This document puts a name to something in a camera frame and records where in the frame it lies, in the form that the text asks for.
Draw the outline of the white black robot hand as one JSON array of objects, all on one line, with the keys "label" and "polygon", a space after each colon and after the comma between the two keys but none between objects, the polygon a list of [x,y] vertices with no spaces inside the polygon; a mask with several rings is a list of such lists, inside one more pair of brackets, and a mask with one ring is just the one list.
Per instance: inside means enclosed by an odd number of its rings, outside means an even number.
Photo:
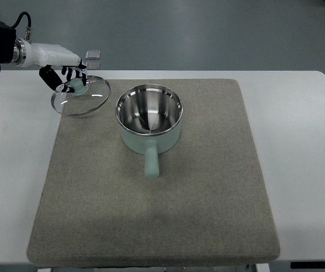
[{"label": "white black robot hand", "polygon": [[13,63],[19,67],[39,66],[39,76],[51,90],[73,93],[75,90],[67,84],[75,78],[86,85],[87,67],[72,51],[60,45],[29,43],[23,39],[16,39],[16,44],[22,47],[22,57]]}]

